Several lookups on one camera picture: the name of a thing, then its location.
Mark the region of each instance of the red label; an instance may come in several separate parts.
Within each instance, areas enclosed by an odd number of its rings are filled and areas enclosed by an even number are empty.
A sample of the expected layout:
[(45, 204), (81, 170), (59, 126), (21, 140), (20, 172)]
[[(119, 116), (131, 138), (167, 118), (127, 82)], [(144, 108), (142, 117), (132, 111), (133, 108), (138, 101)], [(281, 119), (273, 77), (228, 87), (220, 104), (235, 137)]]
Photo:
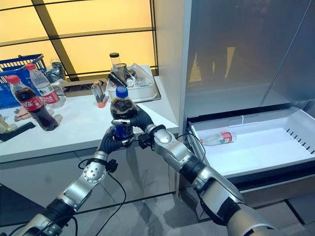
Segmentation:
[(42, 97), (43, 97), (44, 101), (48, 104), (55, 103), (55, 102), (59, 101), (59, 97), (55, 91), (53, 91), (50, 94), (43, 95)]
[(33, 112), (38, 108), (41, 108), (44, 105), (44, 102), (38, 96), (36, 96), (21, 102), (21, 104), (28, 112)]
[(230, 132), (221, 132), (224, 139), (228, 139), (228, 143), (232, 141), (232, 135)]

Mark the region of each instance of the soda bottle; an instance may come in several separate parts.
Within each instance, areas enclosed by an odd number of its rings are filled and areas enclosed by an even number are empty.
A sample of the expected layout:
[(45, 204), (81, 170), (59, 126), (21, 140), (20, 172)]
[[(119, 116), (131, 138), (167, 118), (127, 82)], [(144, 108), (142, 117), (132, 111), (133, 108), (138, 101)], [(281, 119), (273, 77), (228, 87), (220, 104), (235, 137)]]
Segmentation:
[(52, 109), (57, 109), (63, 106), (65, 98), (60, 99), (56, 94), (53, 87), (50, 85), (49, 80), (39, 70), (36, 69), (34, 64), (27, 64), (27, 70), (30, 71), (30, 78), (34, 86), (40, 92), (44, 101)]
[(228, 131), (220, 132), (219, 134), (210, 135), (205, 139), (201, 139), (203, 145), (214, 146), (219, 144), (227, 144), (236, 141), (236, 134)]
[[(132, 100), (128, 97), (126, 87), (116, 88), (116, 97), (112, 100), (110, 111), (114, 119), (131, 119), (137, 115), (137, 110)], [(125, 140), (133, 137), (133, 129), (130, 125), (116, 125), (115, 139)]]
[(58, 126), (57, 121), (48, 113), (40, 97), (30, 87), (22, 84), (17, 75), (10, 75), (5, 79), (10, 83), (15, 98), (38, 121), (43, 130), (54, 130)]

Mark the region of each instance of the blue bottle cap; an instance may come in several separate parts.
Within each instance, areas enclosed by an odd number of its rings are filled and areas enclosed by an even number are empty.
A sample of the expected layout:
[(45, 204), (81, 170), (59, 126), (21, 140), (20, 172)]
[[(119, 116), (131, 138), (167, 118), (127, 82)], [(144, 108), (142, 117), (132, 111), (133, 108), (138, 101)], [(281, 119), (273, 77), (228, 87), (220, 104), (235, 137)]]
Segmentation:
[(128, 90), (124, 86), (118, 86), (116, 88), (116, 96), (120, 98), (125, 98), (128, 96)]

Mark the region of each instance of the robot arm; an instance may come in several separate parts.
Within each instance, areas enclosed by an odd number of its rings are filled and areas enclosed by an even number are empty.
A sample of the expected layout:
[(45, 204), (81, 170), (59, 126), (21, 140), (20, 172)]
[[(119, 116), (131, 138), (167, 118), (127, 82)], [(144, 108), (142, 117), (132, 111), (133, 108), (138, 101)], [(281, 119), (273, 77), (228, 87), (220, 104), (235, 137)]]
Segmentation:
[(41, 230), (44, 235), (58, 236), (71, 217), (79, 210), (92, 189), (117, 168), (115, 160), (108, 160), (108, 155), (128, 144), (130, 140), (113, 140), (114, 131), (110, 127), (102, 138), (94, 156), (88, 160), (81, 176), (59, 194), (42, 213), (37, 214), (17, 235), (35, 236)]
[(210, 166), (206, 166), (184, 144), (177, 141), (165, 126), (153, 124), (149, 115), (137, 107), (131, 120), (113, 120), (114, 125), (140, 127), (142, 148), (154, 147), (175, 171), (181, 173), (197, 192), (202, 208), (219, 225), (227, 226), (229, 236), (283, 236), (258, 211), (244, 203), (238, 189)]

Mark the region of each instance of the blue plastic basket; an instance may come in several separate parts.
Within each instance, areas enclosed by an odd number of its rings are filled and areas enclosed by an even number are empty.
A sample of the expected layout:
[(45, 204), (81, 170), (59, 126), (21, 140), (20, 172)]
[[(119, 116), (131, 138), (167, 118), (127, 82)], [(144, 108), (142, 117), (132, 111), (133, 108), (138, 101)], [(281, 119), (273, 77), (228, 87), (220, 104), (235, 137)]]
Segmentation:
[(40, 93), (30, 79), (30, 73), (25, 65), (33, 63), (38, 70), (45, 73), (46, 66), (43, 57), (43, 54), (29, 56), (19, 55), (18, 58), (0, 60), (0, 109), (20, 106), (20, 103), (15, 99), (10, 90), (9, 83), (5, 80), (5, 77), (8, 75), (19, 76), (23, 84), (32, 88), (40, 96)]

